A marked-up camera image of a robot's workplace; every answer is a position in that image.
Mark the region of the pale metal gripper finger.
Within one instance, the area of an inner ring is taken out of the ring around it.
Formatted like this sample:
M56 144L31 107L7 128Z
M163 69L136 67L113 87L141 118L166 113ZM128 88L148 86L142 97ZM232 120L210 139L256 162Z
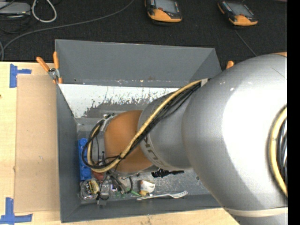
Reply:
M98 206L105 206L108 199L109 199L109 184L102 184L100 186L100 191L97 193L97 205Z

